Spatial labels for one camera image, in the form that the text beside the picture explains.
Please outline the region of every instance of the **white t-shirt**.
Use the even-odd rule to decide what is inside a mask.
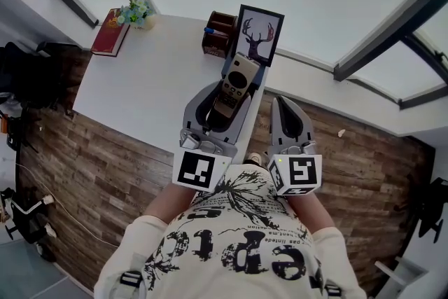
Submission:
[[[365,298],[336,228],[311,235],[268,171],[233,165],[169,225],[142,216],[104,266],[95,298],[113,298],[128,270],[140,298]]]

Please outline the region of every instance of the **person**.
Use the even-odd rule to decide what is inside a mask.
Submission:
[[[365,299],[317,196],[278,196],[261,156],[213,193],[169,184],[130,224],[94,297]]]
[[[49,223],[46,223],[43,227],[39,226],[39,228],[33,232],[29,227],[29,222],[35,215],[42,212],[44,206],[49,205],[54,201],[55,199],[52,195],[46,195],[30,209],[25,210],[19,205],[20,198],[17,193],[12,189],[7,188],[0,192],[0,223],[4,224],[7,220],[12,219],[15,224],[15,228],[13,228],[12,231],[17,229],[22,237],[30,244],[36,243],[46,235],[56,238],[57,234]]]

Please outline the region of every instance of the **picture frame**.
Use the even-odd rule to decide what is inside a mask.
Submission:
[[[242,53],[261,66],[270,67],[284,18],[285,15],[242,4],[232,57],[236,53]]]

